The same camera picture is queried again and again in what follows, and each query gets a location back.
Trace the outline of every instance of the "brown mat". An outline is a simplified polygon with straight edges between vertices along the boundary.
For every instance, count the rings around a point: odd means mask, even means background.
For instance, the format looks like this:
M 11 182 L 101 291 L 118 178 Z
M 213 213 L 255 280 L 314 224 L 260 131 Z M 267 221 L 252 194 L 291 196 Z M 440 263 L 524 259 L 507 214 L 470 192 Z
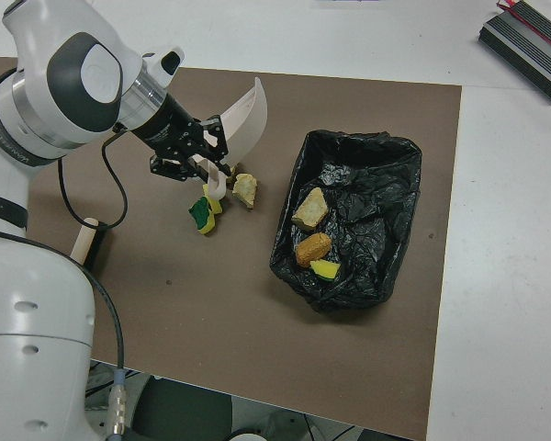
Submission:
M 14 64 L 0 59 L 0 73 Z M 149 173 L 152 152 L 132 135 L 110 147 L 129 216 L 99 256 L 117 303 L 127 365 L 382 432 L 426 433 L 460 87 L 259 74 L 269 122 L 245 158 L 260 181 L 256 208 L 228 196 L 209 237 L 188 207 L 196 182 Z M 254 73 L 184 69 L 172 93 L 199 118 L 220 113 Z M 306 133 L 386 130 L 422 149 L 422 195 L 393 297 L 369 311 L 319 315 L 269 270 L 292 164 Z M 84 216 L 112 221 L 120 196 L 99 145 L 66 160 L 69 193 Z M 78 227 L 56 169 L 34 183 L 29 236 L 69 252 Z M 97 303 L 94 357 L 114 361 L 111 322 Z

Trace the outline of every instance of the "white robotic arm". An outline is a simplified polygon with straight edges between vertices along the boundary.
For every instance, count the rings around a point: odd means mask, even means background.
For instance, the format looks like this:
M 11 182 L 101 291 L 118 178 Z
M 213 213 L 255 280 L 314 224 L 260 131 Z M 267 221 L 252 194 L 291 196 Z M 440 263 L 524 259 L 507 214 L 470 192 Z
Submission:
M 243 152 L 263 132 L 264 93 L 256 83 L 225 112 L 235 128 L 220 116 L 200 121 L 165 90 L 184 54 L 139 56 L 84 0 L 16 0 L 3 22 L 18 64 L 0 77 L 0 440 L 101 441 L 84 417 L 92 287 L 68 259 L 17 240 L 29 181 L 110 129 L 130 130 L 155 150 L 153 173 L 224 177 L 227 139 L 246 143 L 235 146 Z M 118 393 L 113 401 L 122 401 Z M 117 417 L 110 439 L 122 434 L 122 406 Z

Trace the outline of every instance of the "black plastic bag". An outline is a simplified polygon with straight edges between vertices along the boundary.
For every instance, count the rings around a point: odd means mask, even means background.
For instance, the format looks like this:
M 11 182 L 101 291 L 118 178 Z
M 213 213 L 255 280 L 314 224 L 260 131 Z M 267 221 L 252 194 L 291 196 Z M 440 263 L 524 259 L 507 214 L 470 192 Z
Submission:
M 316 311 L 369 308 L 392 294 L 410 237 L 421 182 L 421 150 L 387 133 L 310 132 L 298 155 L 270 267 Z M 291 221 L 320 187 L 329 213 L 314 232 L 332 238 L 324 259 L 340 263 L 333 281 L 296 263 L 304 232 Z

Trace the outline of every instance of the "floor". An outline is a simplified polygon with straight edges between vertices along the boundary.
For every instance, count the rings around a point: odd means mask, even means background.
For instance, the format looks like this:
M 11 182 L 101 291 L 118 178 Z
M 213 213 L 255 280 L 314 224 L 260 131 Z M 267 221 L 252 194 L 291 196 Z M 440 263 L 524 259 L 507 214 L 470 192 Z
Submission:
M 88 421 L 100 433 L 104 433 L 112 371 L 110 365 L 94 361 L 86 386 Z M 127 391 L 128 426 L 146 440 L 225 441 L 237 431 L 263 430 L 269 441 L 311 441 L 307 424 L 314 441 L 403 439 L 313 415 L 305 419 L 302 413 L 136 371 L 127 373 Z

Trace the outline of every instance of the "black band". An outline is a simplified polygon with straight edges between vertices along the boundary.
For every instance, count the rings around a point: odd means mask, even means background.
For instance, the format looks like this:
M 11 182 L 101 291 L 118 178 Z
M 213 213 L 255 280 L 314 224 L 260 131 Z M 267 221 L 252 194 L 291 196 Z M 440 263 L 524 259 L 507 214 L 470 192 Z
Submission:
M 0 198 L 0 219 L 18 228 L 27 228 L 28 211 L 8 199 Z
M 8 71 L 0 76 L 0 83 L 4 81 L 8 76 L 12 74 L 15 70 Z M 55 159 L 46 159 L 41 158 L 40 156 L 37 156 L 29 151 L 27 151 L 22 145 L 20 145 L 18 142 L 10 136 L 6 128 L 4 127 L 4 124 L 2 124 L 2 121 L 0 120 L 0 148 L 8 154 L 8 156 L 11 156 L 12 158 L 16 159 L 20 163 L 24 165 L 28 165 L 30 167 L 40 167 L 43 165 L 51 164 L 54 161 L 57 161 L 58 158 Z

